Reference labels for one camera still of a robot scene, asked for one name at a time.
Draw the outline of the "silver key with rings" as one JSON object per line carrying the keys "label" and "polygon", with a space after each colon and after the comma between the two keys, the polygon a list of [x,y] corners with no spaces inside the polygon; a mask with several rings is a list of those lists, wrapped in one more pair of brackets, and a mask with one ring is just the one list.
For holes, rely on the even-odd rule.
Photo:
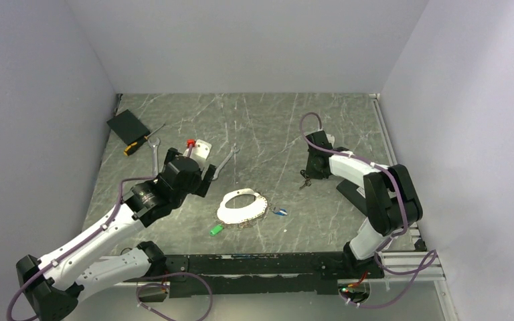
{"label": "silver key with rings", "polygon": [[303,177],[304,181],[302,183],[302,185],[299,187],[299,190],[303,190],[304,188],[306,187],[310,187],[311,186],[311,178],[310,176],[307,174],[306,170],[301,170],[300,171],[300,174],[301,176]]}

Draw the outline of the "blue key tag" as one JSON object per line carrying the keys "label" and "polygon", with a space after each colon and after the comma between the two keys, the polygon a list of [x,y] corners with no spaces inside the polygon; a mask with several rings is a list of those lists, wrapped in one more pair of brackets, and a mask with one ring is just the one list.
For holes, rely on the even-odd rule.
{"label": "blue key tag", "polygon": [[272,212],[275,214],[275,215],[279,215],[279,216],[287,216],[288,213],[286,212],[285,209],[281,209],[281,208],[277,208],[277,207],[274,207],[272,209]]}

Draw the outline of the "green key tag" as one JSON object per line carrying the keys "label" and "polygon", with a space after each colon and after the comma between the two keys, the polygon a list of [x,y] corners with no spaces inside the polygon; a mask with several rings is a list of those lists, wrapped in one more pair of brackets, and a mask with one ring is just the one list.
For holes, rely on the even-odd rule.
{"label": "green key tag", "polygon": [[217,234],[219,234],[221,231],[223,231],[224,229],[224,226],[223,225],[216,225],[214,226],[212,229],[210,229],[209,231],[209,234],[211,236],[216,236]]}

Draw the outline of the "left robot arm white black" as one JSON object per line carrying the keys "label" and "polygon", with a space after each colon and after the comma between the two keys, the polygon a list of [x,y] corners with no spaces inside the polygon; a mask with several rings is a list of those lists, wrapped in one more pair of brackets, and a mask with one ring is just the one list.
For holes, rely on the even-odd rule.
{"label": "left robot arm white black", "polygon": [[19,289],[7,307],[23,296],[33,320],[63,320],[80,302],[119,282],[155,281],[167,271],[167,258],[157,244],[142,241],[123,255],[101,260],[117,243],[142,232],[182,206],[188,195],[206,196],[216,166],[209,163],[212,145],[189,141],[179,152],[170,148],[163,168],[152,177],[136,177],[125,193],[118,186],[113,208],[81,234],[41,256],[27,255],[15,265]]}

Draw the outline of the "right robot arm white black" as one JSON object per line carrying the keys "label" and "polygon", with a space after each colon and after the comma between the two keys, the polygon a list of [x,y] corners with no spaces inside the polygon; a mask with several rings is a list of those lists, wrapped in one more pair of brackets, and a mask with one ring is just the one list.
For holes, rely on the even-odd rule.
{"label": "right robot arm white black", "polygon": [[309,155],[303,177],[342,178],[338,190],[365,215],[357,235],[343,248],[343,271],[357,278],[377,252],[421,220],[423,209],[416,188],[404,165],[381,165],[346,148],[334,148],[324,130],[304,139]]}

